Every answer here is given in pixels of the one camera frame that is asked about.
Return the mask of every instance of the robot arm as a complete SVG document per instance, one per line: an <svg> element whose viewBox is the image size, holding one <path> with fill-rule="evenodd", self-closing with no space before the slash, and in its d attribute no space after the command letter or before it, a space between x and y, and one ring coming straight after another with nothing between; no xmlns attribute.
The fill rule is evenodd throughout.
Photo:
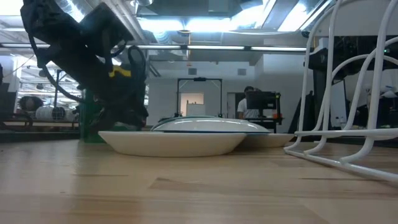
<svg viewBox="0 0 398 224"><path fill-rule="evenodd" d="M80 23L63 12L55 0L24 0L21 16L38 67L44 70L50 82L57 85L45 66L53 61L99 99L104 110L100 120L93 125L95 131L111 128L118 121L144 125L143 121L148 117L144 107L146 66L137 66L131 51L138 50L143 62L145 57L132 46L128 50L130 75L122 75L119 68L115 70L112 57L121 53L124 46L113 54L111 50L120 42L127 43L133 38L105 3L97 6ZM38 49L34 38L50 47ZM101 62L98 57L105 58L106 62ZM65 96L84 103L64 89L58 89Z"/></svg>

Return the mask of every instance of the white metal dish rack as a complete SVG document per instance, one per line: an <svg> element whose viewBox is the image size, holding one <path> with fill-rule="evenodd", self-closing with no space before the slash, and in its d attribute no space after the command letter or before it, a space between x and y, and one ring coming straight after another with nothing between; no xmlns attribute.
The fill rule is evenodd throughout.
<svg viewBox="0 0 398 224"><path fill-rule="evenodd" d="M370 175L391 182L398 182L398 174L393 174L390 172L384 172L381 170L370 169L367 167L362 167L352 164L352 162L364 158L371 152L375 140L388 140L398 137L398 128L376 129L377 109L379 106L383 62L384 60L388 60L398 65L398 60L384 55L385 46L398 42L398 37L388 40L386 42L387 27L393 15L393 12L396 8L398 0L391 0L389 5L387 6L387 9L383 15L382 22L380 25L376 49L368 55L359 55L346 60L333 71L333 47L334 47L336 15L338 13L340 6L342 6L343 4L349 4L350 2L352 2L352 0L351 1L337 0L336 4L332 8L330 8L326 13L324 13L324 15L318 20L318 22L314 25L310 33L310 37L307 42L307 51L305 54L305 68L304 68L304 78L303 78L302 100L300 105L300 117L298 121L298 131L295 133L295 135L297 136L297 140L293 145L285 147L284 149L286 153L293 156L301 157L303 159L319 162L322 164L327 164L330 166L339 167L341 169L352 170L361 174ZM315 33L318 30L318 27L330 14L331 18L330 18L329 43L328 43L328 68L326 73L326 89L322 101L322 107L318 117L317 125L315 126L314 130L303 131L305 94L307 92L307 77L308 77L308 64L310 58L310 47L312 39L314 38ZM363 130L351 130L356 112L356 107L358 105L360 90L363 85L365 71L368 69L371 60L375 56L376 56L376 62L374 67L373 87L371 93L371 105L369 109L368 126L367 129ZM354 98L349 112L347 124L342 131L329 131L328 124L329 124L329 115L330 115L330 92L331 92L331 83L333 77L345 65L355 60L364 59L364 58L366 58L366 60L363 63L363 66L359 73L359 78L356 85ZM309 149L303 152L293 151L293 149L295 149L300 144L303 136L321 136L322 138L321 141L318 143L318 145L313 149ZM360 151L358 151L353 155L339 158L337 161L313 155L314 153L319 152L324 148L326 140L328 138L337 138L340 136L365 136L366 140Z"/></svg>

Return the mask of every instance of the white bowl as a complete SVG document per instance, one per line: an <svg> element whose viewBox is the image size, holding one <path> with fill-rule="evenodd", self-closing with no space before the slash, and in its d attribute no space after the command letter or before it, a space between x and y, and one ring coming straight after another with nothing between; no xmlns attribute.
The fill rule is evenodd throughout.
<svg viewBox="0 0 398 224"><path fill-rule="evenodd" d="M269 133L266 128L249 121L217 117L172 118L160 122L152 128L152 131L170 133Z"/></svg>
<svg viewBox="0 0 398 224"><path fill-rule="evenodd" d="M248 134L239 147L283 147L293 137L294 134Z"/></svg>
<svg viewBox="0 0 398 224"><path fill-rule="evenodd" d="M100 131L119 153L151 157L219 156L235 149L244 133L162 133Z"/></svg>

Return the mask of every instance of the wooden tabletop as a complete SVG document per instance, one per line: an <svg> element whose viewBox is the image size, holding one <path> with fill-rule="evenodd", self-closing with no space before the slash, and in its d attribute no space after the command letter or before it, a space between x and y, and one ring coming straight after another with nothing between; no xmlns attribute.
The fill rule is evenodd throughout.
<svg viewBox="0 0 398 224"><path fill-rule="evenodd" d="M359 146L329 144L323 154L336 157L357 150ZM398 150L375 148L361 163L398 172ZM394 186L292 157L282 149L150 158L78 141L0 144L4 224L397 220Z"/></svg>

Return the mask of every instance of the black monitor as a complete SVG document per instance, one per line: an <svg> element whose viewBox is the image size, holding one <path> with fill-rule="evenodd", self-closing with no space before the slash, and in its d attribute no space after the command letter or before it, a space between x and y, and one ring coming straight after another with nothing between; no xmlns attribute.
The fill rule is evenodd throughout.
<svg viewBox="0 0 398 224"><path fill-rule="evenodd" d="M249 91L246 94L249 110L276 110L277 93L265 91Z"/></svg>

